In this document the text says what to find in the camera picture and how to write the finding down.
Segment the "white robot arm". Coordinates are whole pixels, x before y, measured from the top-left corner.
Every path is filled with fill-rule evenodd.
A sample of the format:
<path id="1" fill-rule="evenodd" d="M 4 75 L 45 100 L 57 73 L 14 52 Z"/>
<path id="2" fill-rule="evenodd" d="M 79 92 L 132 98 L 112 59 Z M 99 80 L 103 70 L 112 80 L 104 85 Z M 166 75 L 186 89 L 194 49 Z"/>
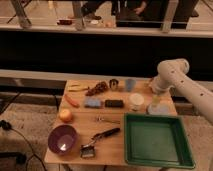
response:
<path id="1" fill-rule="evenodd" d="M 186 59 L 161 61 L 157 66 L 158 75 L 153 78 L 150 87 L 155 94 L 163 94 L 175 87 L 213 125 L 213 92 L 190 79 L 188 71 Z"/>

